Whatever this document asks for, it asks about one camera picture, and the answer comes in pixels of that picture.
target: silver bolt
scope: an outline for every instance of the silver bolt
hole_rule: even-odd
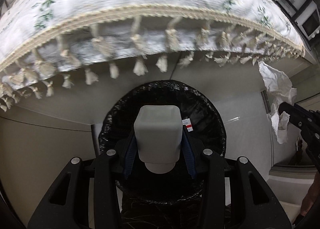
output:
[[[210,150],[210,149],[204,149],[204,150],[203,150],[203,154],[210,156],[210,155],[212,154],[212,150]]]
[[[71,160],[71,163],[72,164],[78,164],[80,162],[80,159],[79,158],[73,158],[72,160]]]
[[[107,151],[107,155],[108,155],[108,156],[113,156],[115,153],[116,153],[115,150],[108,150],[108,151]]]
[[[239,158],[239,161],[240,161],[241,163],[243,163],[243,164],[248,163],[248,159],[247,159],[246,157],[240,157],[240,158]]]

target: fringe trim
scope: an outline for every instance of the fringe trim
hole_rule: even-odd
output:
[[[38,87],[34,87],[34,86],[28,86],[35,94],[37,99],[41,99],[42,98],[42,94],[41,92],[39,92]]]
[[[228,22],[246,26],[260,32],[265,32],[271,37],[271,39],[277,39],[285,42],[286,44],[298,49],[302,54],[304,54],[303,45],[296,45],[293,41],[289,40],[288,38],[284,38],[275,30],[269,29],[266,26],[242,17],[205,8],[169,4],[141,4],[87,12],[62,21],[51,28],[45,29],[44,31],[25,41],[17,49],[10,53],[10,55],[2,61],[0,65],[0,71],[3,71],[4,68],[11,65],[15,60],[30,52],[32,48],[39,47],[63,33],[70,33],[74,30],[87,27],[98,22],[125,20],[139,15],[143,15],[144,17],[186,17]]]
[[[38,74],[28,68],[27,66],[23,66],[19,60],[16,60],[16,65],[20,68],[20,73],[12,76],[12,82],[16,82],[21,85],[26,78],[29,82],[38,82]]]
[[[151,51],[148,49],[146,43],[142,40],[142,36],[138,34],[141,20],[142,17],[140,15],[134,17],[131,27],[131,40],[134,43],[135,48],[141,53],[141,56],[144,59],[147,59],[146,55],[150,54]]]
[[[214,61],[217,62],[221,67],[221,66],[224,66],[229,61],[230,56],[231,56],[231,52],[229,52],[226,56],[221,58],[214,57]]]
[[[7,97],[2,97],[1,99],[5,102],[7,108],[8,108],[8,109],[11,109],[12,101],[11,101],[9,98],[7,98]]]
[[[113,78],[113,79],[118,78],[119,68],[117,67],[117,65],[114,61],[109,62],[109,71],[110,71],[111,78]]]
[[[69,51],[68,43],[65,40],[63,35],[58,35],[56,37],[58,49],[60,51],[61,57],[69,64],[73,65],[74,67],[80,67],[81,62],[76,56]]]
[[[42,74],[45,78],[49,78],[49,77],[53,76],[57,70],[56,67],[53,64],[51,64],[50,62],[45,61],[41,57],[38,49],[33,48],[31,50],[31,52],[34,54],[34,56],[36,58],[35,67],[36,67],[37,71],[40,74]]]
[[[146,65],[143,62],[143,57],[139,56],[136,59],[136,64],[133,68],[133,72],[137,75],[137,76],[142,76],[145,75],[146,73],[148,73],[148,69],[146,67]]]
[[[54,95],[54,91],[53,91],[53,81],[47,82],[47,81],[42,81],[46,86],[47,86],[47,94],[46,97],[50,97],[52,95]]]
[[[69,74],[63,74],[63,79],[64,79],[64,82],[62,84],[62,87],[64,88],[67,88],[67,89],[70,89],[71,86],[73,86],[74,84],[71,82],[70,80],[70,76]]]
[[[230,64],[234,65],[235,63],[237,63],[239,61],[239,59],[240,59],[240,56],[236,55],[235,57],[231,57],[228,62]]]
[[[180,65],[180,68],[183,68],[183,67],[190,65],[191,61],[193,61],[194,55],[195,55],[195,52],[190,51],[189,55],[187,55],[184,58],[181,58],[178,63],[178,65]]]
[[[211,29],[210,24],[211,24],[211,20],[207,20],[205,25],[201,28],[200,34],[198,34],[196,38],[197,46],[201,46],[203,44],[208,43],[210,29]]]
[[[4,94],[12,97],[13,95],[13,89],[11,88],[10,85],[8,85],[5,82],[0,82],[0,94],[3,96]]]
[[[16,95],[16,94],[13,94],[13,95],[12,95],[12,99],[14,99],[14,103],[17,104],[18,102],[20,102],[21,97],[19,97],[19,96]]]
[[[28,98],[31,96],[30,93],[27,93],[27,90],[24,90],[24,91],[17,91],[17,93],[20,95],[20,96],[23,96],[24,98]]]
[[[167,25],[165,33],[167,35],[167,47],[170,51],[180,50],[179,40],[177,38],[177,31],[175,26],[181,21],[182,17],[173,18]]]
[[[156,66],[160,69],[160,72],[165,73],[168,70],[167,55],[163,54],[159,56]]]
[[[98,75],[91,71],[89,67],[86,67],[84,69],[85,72],[85,83],[87,85],[91,85],[94,82],[99,82]]]
[[[106,60],[114,57],[115,48],[111,42],[105,41],[102,36],[92,38],[92,46],[98,50]]]
[[[4,105],[2,105],[1,103],[0,103],[0,108],[1,108],[4,112],[7,112],[7,107],[4,106]]]
[[[245,64],[246,62],[248,62],[251,59],[252,59],[252,55],[247,56],[247,57],[242,57],[242,58],[240,58],[240,63]]]

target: white paper towel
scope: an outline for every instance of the white paper towel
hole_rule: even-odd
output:
[[[277,69],[272,68],[265,62],[259,62],[259,72],[263,78],[264,85],[271,95],[274,96],[271,105],[271,123],[280,144],[287,142],[287,129],[289,114],[283,112],[279,116],[278,108],[282,102],[294,104],[297,96],[297,89],[292,88],[289,77]]]

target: white wall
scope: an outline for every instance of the white wall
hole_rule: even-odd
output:
[[[0,114],[0,179],[22,222],[74,156],[95,158],[91,128],[14,106]]]

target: black garbage bag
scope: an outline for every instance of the black garbage bag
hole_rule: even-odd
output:
[[[114,148],[127,138],[139,110],[144,105],[175,105],[182,119],[190,118],[192,137],[201,139],[206,148],[224,156],[226,132],[213,104],[196,89],[174,80],[155,81],[136,87],[122,97],[108,112],[99,135],[101,152]],[[117,186],[131,198],[145,203],[172,205],[195,199],[201,194],[203,181],[191,179],[182,152],[173,170],[154,174],[147,170],[138,155],[127,180]]]

